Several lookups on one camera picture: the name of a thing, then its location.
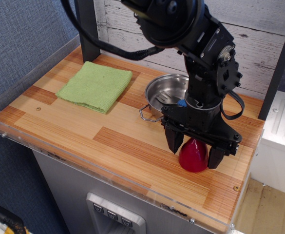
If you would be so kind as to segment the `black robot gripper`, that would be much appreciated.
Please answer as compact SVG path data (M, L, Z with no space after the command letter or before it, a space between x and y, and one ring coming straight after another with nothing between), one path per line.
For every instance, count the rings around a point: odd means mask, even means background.
M169 149L175 154L183 143L184 136L198 139L211 146L208 168L216 169L224 156L236 155L242 136L230 127L223 118L234 120L242 112L227 115L223 108L224 97L209 104L185 96L187 106L177 104L162 107L162 125Z

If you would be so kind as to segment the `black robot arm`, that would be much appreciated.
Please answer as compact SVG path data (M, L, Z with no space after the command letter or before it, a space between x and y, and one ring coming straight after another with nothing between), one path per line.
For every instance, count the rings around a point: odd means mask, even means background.
M145 38L160 48L175 48L185 58L189 75L186 106L162 107L162 125L168 146L176 152L184 136L208 144L208 167L215 169L224 156L234 155L242 136L226 124L223 109L226 95L241 107L234 92L242 74L235 60L233 36L214 18L202 0L125 0Z

